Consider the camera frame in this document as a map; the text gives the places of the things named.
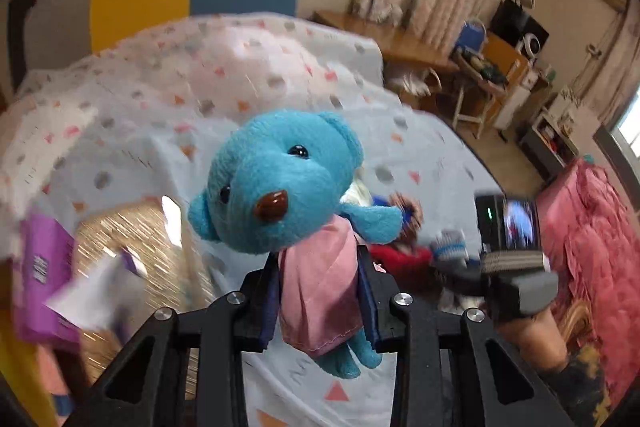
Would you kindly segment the person's right hand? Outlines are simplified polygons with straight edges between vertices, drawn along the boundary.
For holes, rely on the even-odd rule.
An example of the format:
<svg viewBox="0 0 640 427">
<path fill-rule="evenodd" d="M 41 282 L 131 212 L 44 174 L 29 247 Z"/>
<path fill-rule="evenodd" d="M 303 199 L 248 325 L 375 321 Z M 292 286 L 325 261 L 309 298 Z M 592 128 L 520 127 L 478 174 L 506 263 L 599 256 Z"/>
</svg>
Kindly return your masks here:
<svg viewBox="0 0 640 427">
<path fill-rule="evenodd" d="M 497 329 L 535 371 L 559 373 L 567 366 L 566 343 L 549 308 L 533 317 L 499 323 Z"/>
</svg>

